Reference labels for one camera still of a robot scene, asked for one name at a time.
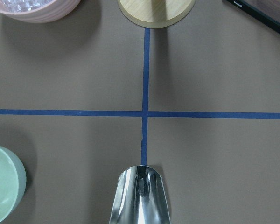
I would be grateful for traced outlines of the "black tray with phone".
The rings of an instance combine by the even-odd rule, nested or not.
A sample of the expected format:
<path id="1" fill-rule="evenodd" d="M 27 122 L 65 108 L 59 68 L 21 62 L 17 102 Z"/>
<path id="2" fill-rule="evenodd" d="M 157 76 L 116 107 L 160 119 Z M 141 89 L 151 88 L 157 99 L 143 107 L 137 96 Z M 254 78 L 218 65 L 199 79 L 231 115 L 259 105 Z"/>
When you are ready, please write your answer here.
<path id="1" fill-rule="evenodd" d="M 280 0 L 227 0 L 280 34 Z"/>

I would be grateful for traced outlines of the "clear ice cubes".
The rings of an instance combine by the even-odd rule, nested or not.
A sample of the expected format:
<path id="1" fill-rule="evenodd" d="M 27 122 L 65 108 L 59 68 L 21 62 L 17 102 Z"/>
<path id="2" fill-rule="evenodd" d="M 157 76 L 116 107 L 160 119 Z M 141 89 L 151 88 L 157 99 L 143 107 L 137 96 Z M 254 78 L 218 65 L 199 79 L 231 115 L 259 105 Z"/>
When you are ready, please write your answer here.
<path id="1" fill-rule="evenodd" d="M 52 0 L 1 0 L 12 13 L 28 12 L 49 4 Z"/>

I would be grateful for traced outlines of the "pink ribbed bowl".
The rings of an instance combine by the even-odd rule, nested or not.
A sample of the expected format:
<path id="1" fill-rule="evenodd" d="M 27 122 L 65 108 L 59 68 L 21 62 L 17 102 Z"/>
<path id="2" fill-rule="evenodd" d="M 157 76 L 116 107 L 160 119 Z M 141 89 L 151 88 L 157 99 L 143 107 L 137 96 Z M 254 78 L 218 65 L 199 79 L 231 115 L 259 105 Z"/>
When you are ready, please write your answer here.
<path id="1" fill-rule="evenodd" d="M 59 20 L 72 12 L 80 0 L 52 0 L 47 5 L 26 12 L 10 12 L 0 1 L 0 14 L 29 23 L 47 23 Z"/>

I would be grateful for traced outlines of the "shiny metal scoop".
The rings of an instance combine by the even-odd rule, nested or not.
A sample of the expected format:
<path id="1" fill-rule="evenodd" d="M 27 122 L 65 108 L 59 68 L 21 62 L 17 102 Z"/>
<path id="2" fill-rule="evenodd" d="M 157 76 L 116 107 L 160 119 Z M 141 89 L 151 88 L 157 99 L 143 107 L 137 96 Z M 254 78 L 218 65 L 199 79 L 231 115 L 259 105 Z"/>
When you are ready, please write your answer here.
<path id="1" fill-rule="evenodd" d="M 171 223 L 163 179 L 155 169 L 138 165 L 119 175 L 109 223 Z"/>

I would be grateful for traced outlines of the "wooden round stand base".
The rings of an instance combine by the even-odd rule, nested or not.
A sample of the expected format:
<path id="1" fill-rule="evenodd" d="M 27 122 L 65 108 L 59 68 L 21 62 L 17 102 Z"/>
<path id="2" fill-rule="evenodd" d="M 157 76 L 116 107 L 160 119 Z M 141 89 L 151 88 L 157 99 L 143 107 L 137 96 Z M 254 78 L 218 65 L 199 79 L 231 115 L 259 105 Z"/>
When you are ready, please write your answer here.
<path id="1" fill-rule="evenodd" d="M 182 20 L 196 0 L 118 0 L 123 15 L 145 28 L 164 28 Z"/>

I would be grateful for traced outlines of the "green ceramic bowl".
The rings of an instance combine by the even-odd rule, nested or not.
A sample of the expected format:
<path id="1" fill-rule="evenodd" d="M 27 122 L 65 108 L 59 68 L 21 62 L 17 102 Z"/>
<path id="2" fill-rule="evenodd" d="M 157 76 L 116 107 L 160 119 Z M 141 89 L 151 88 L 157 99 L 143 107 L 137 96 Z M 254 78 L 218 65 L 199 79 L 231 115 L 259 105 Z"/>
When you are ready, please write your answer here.
<path id="1" fill-rule="evenodd" d="M 26 171 L 19 157 L 0 146 L 0 223 L 19 205 L 26 183 Z"/>

